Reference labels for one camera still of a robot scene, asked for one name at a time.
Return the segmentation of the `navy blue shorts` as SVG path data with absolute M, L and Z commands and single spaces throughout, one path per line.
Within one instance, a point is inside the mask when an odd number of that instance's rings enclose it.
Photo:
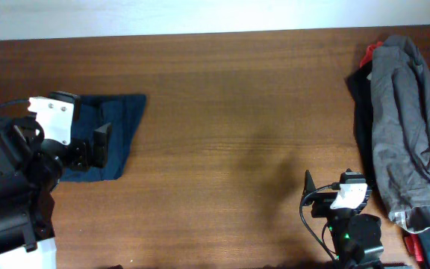
M 144 94 L 82 96 L 71 136 L 92 147 L 90 154 L 96 162 L 87 170 L 66 169 L 60 180 L 88 183 L 120 178 L 146 103 Z

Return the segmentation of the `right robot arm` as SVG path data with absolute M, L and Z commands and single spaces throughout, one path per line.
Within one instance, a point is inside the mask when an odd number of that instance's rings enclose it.
M 381 242 L 381 219 L 362 211 L 372 193 L 362 173 L 350 169 L 340 174 L 340 180 L 316 187 L 307 170 L 302 198 L 299 204 L 300 219 L 317 243 L 328 254 L 332 268 L 407 268 L 400 263 L 381 261 L 384 246 Z M 311 207 L 312 218 L 323 218 L 324 232 L 329 232 L 334 249 L 330 250 L 324 237 L 318 236 L 309 226 L 304 208 Z

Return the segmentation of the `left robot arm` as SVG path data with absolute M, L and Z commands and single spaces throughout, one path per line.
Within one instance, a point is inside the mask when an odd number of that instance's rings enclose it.
M 111 132 L 60 145 L 33 117 L 0 118 L 0 268 L 56 268 L 52 191 L 65 169 L 103 168 Z

